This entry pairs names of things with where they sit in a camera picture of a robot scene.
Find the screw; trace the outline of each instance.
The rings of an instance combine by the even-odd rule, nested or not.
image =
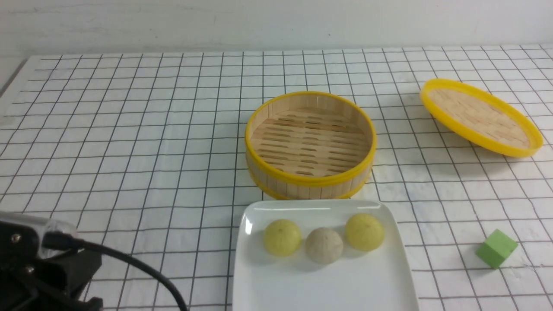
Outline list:
[[[21,234],[13,234],[12,243],[18,243],[19,241],[21,241]]]

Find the yellow rim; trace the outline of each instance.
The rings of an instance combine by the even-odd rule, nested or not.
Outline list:
[[[297,95],[320,95],[320,96],[328,96],[332,97],[334,99],[340,100],[341,102],[353,107],[357,112],[359,112],[365,120],[368,122],[369,127],[371,128],[371,134],[372,134],[372,145],[369,150],[369,153],[367,156],[354,168],[347,170],[343,173],[336,174],[333,176],[327,176],[327,177],[305,177],[305,176],[298,176],[293,175],[290,173],[285,173],[282,171],[279,171],[272,167],[271,165],[267,164],[264,160],[261,159],[260,156],[258,156],[255,151],[252,148],[252,145],[249,141],[248,133],[249,133],[249,127],[251,126],[252,120],[255,118],[255,116],[263,109],[265,106],[270,105],[271,103],[281,100],[286,97],[290,96],[297,96]],[[283,183],[291,183],[296,184],[300,186],[328,186],[328,185],[335,185],[339,183],[343,183],[349,179],[352,178],[352,176],[358,175],[362,170],[366,169],[366,167],[371,163],[371,160],[374,156],[374,152],[376,150],[377,146],[377,135],[374,131],[374,126],[371,122],[371,120],[367,117],[367,114],[361,110],[361,108],[357,107],[354,103],[352,103],[349,100],[343,99],[339,96],[329,94],[329,93],[323,93],[323,92],[314,92],[314,91],[304,91],[304,92],[295,92],[295,93],[289,93],[285,95],[281,95],[278,97],[273,98],[272,100],[267,101],[261,107],[257,108],[257,110],[252,114],[250,117],[248,124],[246,125],[246,133],[244,135],[244,140],[246,142],[246,151],[252,156],[252,159],[254,163],[267,175],[270,175],[271,177],[283,182]]]
[[[509,118],[515,121],[528,136],[530,147],[524,149],[502,144],[476,131],[473,131],[462,123],[456,121],[430,99],[429,92],[434,89],[450,89],[463,92],[501,110]],[[446,127],[459,134],[461,137],[491,151],[510,157],[522,158],[533,155],[544,144],[540,131],[532,122],[530,122],[530,120],[528,120],[528,118],[508,103],[489,93],[477,89],[476,87],[447,79],[432,79],[425,83],[420,92],[420,98],[426,109],[428,109],[428,111]]]
[[[297,200],[297,199],[292,199],[292,198],[287,198],[283,195],[280,195],[272,190],[270,190],[269,188],[267,188],[264,184],[262,184],[261,182],[259,182],[257,180],[257,178],[255,178],[255,176],[252,174],[252,171],[248,169],[248,172],[249,172],[249,176],[252,178],[253,182],[256,184],[256,186],[258,186],[261,191],[265,192],[266,194],[270,195],[272,198],[274,199],[277,199],[277,200]],[[351,190],[350,192],[344,194],[344,195],[341,195],[341,196],[338,196],[336,198],[333,198],[333,199],[349,199],[352,197],[352,195],[354,195],[355,193],[359,192],[359,190],[361,190],[361,188],[363,188],[363,186],[365,185],[365,182],[367,182],[367,179],[369,179],[370,177],[370,174],[369,176],[367,176],[367,178],[365,178],[365,180],[363,180],[363,182],[355,187],[353,190]]]

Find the green cube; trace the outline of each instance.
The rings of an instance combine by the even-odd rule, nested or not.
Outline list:
[[[497,269],[513,253],[518,244],[503,232],[496,229],[482,243],[476,255],[492,269]]]

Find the white plate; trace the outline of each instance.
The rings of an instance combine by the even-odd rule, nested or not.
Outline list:
[[[277,219],[290,219],[303,238],[318,227],[342,237],[352,215],[367,212],[385,229],[384,243],[364,253],[344,241],[342,257],[320,266],[308,259],[302,243],[290,257],[263,248],[263,230]],[[418,311],[411,269],[390,210],[360,200],[262,201],[244,212],[234,263],[233,309],[239,311]]]

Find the table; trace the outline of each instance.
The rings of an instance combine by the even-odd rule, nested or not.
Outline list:
[[[160,269],[192,310],[231,310],[242,212],[270,199],[248,175],[246,122],[272,97],[331,92],[374,122],[373,174],[354,197],[392,209],[421,310],[553,310],[552,56],[553,45],[34,56],[0,127],[0,210],[71,222]],[[513,159],[452,133],[419,99],[435,77],[511,103],[544,146]],[[520,246],[492,271],[474,252],[495,229]],[[175,309],[108,257],[85,295],[106,310]]]

